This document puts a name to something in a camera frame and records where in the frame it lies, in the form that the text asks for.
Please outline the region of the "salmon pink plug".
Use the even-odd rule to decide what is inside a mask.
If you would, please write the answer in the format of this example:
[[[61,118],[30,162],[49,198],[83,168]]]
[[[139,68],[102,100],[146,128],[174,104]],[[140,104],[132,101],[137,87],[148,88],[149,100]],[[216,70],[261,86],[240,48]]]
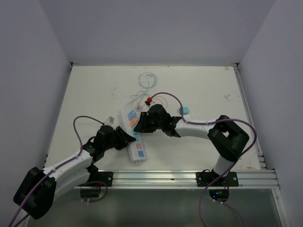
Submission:
[[[134,127],[137,125],[137,118],[136,117],[133,117],[132,119],[129,120],[129,125],[130,127]]]

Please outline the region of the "white power strip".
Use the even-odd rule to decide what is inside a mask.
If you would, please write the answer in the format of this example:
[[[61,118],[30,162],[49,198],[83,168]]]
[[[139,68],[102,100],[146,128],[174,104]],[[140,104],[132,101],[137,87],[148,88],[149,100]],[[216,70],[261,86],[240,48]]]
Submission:
[[[140,164],[143,161],[147,160],[147,155],[140,134],[138,132],[134,132],[135,126],[131,128],[129,125],[127,114],[131,110],[132,109],[126,107],[120,110],[121,127],[123,128],[124,131],[126,131],[126,133],[136,138],[136,142],[133,142],[129,145],[128,152],[131,162]]]

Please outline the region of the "light blue plug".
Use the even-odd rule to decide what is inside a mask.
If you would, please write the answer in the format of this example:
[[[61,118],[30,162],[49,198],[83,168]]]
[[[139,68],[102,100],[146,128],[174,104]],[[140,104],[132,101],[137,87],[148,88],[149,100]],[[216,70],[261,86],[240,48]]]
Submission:
[[[128,120],[132,120],[133,118],[136,118],[136,111],[135,110],[131,110],[128,114],[127,114]]]

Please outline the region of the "dark teal plug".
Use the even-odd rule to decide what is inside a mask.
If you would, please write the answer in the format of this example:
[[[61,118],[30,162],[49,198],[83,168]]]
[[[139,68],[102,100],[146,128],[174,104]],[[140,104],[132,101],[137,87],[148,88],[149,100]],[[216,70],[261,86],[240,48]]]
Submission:
[[[187,106],[184,106],[184,107],[180,107],[177,112],[180,114],[180,115],[188,115],[189,114],[189,108]]]

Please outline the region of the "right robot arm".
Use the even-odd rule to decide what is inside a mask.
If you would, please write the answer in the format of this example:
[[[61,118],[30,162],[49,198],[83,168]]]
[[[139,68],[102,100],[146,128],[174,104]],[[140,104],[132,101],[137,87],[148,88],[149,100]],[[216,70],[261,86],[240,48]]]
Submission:
[[[210,140],[219,153],[210,172],[202,171],[196,176],[209,186],[227,186],[230,166],[235,164],[249,141],[249,135],[226,115],[214,124],[206,121],[187,123],[181,116],[171,116],[165,108],[156,104],[142,112],[135,132],[153,133],[163,131],[170,137],[196,137]]]

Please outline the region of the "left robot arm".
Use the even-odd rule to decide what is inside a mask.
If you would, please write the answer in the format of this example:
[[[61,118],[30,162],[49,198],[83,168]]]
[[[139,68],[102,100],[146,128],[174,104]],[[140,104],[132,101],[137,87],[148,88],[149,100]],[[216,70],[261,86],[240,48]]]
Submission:
[[[106,151],[122,150],[136,138],[121,127],[101,126],[81,149],[64,161],[43,169],[33,167],[19,186],[13,201],[32,218],[44,216],[53,202],[72,188],[98,181],[98,168],[94,165]]]

